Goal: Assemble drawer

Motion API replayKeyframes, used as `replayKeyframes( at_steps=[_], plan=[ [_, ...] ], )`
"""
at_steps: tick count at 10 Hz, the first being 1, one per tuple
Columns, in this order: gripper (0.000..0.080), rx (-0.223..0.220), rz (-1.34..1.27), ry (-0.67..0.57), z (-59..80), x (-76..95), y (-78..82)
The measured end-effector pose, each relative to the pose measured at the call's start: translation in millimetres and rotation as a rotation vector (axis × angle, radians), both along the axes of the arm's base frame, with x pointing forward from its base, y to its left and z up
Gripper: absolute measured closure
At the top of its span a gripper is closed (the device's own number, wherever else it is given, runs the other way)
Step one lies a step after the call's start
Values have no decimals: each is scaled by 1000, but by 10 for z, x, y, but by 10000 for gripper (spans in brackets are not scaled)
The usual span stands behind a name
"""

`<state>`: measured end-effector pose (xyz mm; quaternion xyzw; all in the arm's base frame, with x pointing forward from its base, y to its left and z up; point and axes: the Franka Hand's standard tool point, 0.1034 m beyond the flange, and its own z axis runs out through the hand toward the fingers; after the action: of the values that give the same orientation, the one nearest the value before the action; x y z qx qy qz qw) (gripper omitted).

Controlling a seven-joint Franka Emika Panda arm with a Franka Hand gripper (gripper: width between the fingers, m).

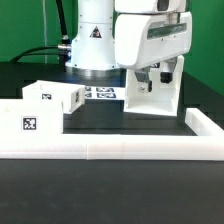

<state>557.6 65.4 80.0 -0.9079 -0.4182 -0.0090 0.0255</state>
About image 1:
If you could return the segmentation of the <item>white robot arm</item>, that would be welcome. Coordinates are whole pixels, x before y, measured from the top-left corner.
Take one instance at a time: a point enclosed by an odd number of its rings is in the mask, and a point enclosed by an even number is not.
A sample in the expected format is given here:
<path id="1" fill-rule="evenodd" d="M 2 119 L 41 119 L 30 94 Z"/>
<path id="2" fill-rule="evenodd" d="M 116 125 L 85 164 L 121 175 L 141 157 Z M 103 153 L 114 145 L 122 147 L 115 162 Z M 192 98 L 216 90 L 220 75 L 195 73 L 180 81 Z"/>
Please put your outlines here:
<path id="1" fill-rule="evenodd" d="M 150 92 L 149 69 L 166 62 L 161 79 L 172 80 L 177 57 L 192 40 L 187 0 L 78 0 L 78 33 L 71 43 L 69 69 L 134 71 L 140 89 Z"/>

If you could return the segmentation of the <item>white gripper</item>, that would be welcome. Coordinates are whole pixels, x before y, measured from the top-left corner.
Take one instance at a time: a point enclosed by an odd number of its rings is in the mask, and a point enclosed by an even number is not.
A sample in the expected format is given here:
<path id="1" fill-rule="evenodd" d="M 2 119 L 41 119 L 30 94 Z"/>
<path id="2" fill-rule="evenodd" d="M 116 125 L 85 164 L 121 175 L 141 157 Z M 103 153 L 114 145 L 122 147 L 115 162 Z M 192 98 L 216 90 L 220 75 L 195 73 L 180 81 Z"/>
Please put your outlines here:
<path id="1" fill-rule="evenodd" d="M 138 91 L 152 91 L 148 66 L 163 62 L 160 81 L 173 80 L 177 59 L 192 42 L 192 15 L 188 0 L 115 0 L 115 59 L 135 70 Z"/>

